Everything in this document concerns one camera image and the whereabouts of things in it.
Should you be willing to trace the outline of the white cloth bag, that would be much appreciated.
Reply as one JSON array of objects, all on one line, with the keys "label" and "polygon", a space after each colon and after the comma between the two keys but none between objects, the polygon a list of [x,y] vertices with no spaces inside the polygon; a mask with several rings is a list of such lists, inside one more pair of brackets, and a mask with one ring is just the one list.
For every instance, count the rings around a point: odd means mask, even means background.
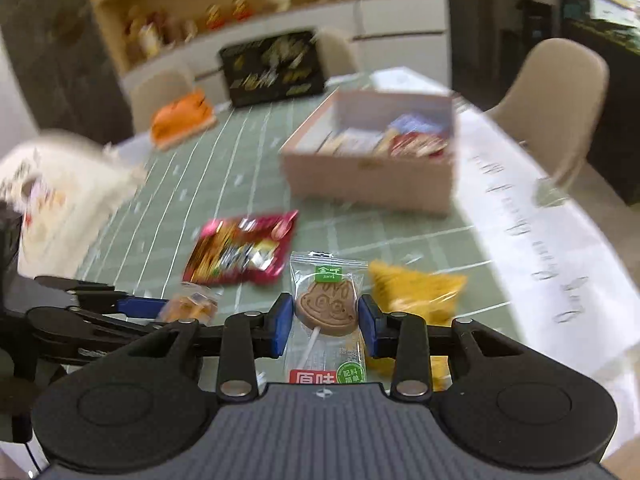
[{"label": "white cloth bag", "polygon": [[1,159],[1,199],[23,216],[17,271],[72,278],[146,170],[111,146],[47,130]]}]

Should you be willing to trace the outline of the pink storage box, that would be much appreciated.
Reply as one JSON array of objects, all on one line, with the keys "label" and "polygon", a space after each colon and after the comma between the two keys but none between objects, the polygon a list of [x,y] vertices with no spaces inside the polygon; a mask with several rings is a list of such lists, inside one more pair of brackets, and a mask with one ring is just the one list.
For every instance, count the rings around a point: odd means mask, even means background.
[{"label": "pink storage box", "polygon": [[335,90],[279,155],[295,196],[446,216],[458,161],[454,100]]}]

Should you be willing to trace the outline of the chocolate lollipop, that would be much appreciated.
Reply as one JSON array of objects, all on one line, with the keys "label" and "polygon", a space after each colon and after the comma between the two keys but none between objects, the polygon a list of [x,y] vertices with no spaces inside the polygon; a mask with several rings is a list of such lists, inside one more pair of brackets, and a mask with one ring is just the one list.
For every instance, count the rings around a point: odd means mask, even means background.
[{"label": "chocolate lollipop", "polygon": [[358,299],[368,264],[326,252],[290,257],[294,322],[285,348],[291,384],[360,384],[367,380]]}]

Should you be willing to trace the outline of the beige chair left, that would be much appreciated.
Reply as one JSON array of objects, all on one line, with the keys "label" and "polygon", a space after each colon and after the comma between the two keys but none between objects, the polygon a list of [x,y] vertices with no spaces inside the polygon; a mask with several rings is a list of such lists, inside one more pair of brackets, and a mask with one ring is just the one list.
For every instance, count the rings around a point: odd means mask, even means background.
[{"label": "beige chair left", "polygon": [[135,133],[149,130],[154,114],[195,89],[194,76],[184,68],[171,68],[149,76],[130,93]]}]

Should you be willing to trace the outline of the orange snack package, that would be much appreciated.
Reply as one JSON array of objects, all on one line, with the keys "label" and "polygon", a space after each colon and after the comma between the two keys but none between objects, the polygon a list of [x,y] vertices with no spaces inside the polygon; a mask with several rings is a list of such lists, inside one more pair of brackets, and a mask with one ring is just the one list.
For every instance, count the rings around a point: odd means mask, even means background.
[{"label": "orange snack package", "polygon": [[217,123],[214,108],[202,90],[195,90],[160,108],[152,117],[151,141],[165,151],[201,134]]}]

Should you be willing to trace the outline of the wooden shelf cabinet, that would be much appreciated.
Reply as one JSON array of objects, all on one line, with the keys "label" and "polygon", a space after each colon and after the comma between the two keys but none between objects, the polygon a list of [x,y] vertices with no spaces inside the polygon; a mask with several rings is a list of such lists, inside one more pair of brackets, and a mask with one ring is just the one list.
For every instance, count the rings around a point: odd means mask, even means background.
[{"label": "wooden shelf cabinet", "polygon": [[126,92],[173,68],[215,91],[221,48],[303,28],[338,32],[368,72],[407,67],[451,80],[448,0],[89,1]]}]

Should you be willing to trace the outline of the black gift box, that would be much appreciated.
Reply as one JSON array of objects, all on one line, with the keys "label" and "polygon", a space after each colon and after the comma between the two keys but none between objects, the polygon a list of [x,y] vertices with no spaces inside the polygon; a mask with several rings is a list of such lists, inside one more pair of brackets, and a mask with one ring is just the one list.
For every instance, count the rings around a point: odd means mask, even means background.
[{"label": "black gift box", "polygon": [[234,107],[320,96],[326,88],[314,29],[230,44],[218,56]]}]

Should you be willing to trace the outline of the beige chair right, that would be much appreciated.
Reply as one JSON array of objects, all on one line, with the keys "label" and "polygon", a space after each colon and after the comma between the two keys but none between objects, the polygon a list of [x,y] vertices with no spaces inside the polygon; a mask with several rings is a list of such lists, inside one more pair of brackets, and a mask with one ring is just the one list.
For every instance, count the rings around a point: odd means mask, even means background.
[{"label": "beige chair right", "polygon": [[558,188],[568,188],[586,161],[608,92],[600,54],[573,40],[541,41],[514,83],[485,115],[528,154]]}]

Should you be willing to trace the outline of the yellow snack packet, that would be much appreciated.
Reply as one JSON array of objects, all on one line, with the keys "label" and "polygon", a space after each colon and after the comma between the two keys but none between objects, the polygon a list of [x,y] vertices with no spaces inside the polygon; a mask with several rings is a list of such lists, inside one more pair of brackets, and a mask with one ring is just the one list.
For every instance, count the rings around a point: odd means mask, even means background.
[{"label": "yellow snack packet", "polygon": [[468,279],[461,274],[426,273],[381,260],[369,263],[371,295],[384,313],[408,313],[427,325],[450,327]]}]

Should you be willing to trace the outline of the magenta fried chicken snack bag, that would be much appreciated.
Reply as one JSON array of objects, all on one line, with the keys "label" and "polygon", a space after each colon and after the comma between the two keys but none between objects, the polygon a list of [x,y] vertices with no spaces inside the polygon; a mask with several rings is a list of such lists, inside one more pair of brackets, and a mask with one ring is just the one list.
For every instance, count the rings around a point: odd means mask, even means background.
[{"label": "magenta fried chicken snack bag", "polygon": [[288,263],[296,210],[215,218],[201,228],[184,268],[185,282],[224,286],[273,283]]}]

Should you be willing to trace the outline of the snacks inside pink box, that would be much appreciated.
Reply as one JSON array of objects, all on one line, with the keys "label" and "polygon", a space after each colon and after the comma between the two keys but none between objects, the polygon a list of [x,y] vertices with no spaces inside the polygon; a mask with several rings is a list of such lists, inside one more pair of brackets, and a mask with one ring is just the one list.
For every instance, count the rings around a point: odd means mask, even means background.
[{"label": "snacks inside pink box", "polygon": [[449,144],[445,125],[418,113],[402,114],[384,131],[346,128],[330,133],[321,155],[421,158],[440,156]]}]

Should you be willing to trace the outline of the green grid tablecloth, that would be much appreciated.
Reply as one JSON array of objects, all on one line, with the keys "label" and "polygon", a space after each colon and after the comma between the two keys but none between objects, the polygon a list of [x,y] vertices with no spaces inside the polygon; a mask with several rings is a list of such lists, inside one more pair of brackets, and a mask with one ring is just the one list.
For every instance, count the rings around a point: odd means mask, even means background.
[{"label": "green grid tablecloth", "polygon": [[226,110],[208,133],[150,156],[144,187],[107,221],[78,276],[168,297],[207,220],[294,210],[300,252],[462,274],[460,315],[604,385],[618,409],[612,450],[638,437],[639,293],[585,211],[463,101],[446,217],[295,198],[279,151],[317,106],[312,98]]}]

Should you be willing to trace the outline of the bread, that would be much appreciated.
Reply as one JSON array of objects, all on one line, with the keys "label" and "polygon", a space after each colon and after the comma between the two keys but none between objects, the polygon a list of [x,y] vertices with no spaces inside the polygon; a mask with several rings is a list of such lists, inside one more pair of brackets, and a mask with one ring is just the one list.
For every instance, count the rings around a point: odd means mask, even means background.
[{"label": "bread", "polygon": [[212,325],[220,297],[219,289],[182,283],[178,292],[160,309],[156,320],[161,323],[197,320],[203,325]]}]

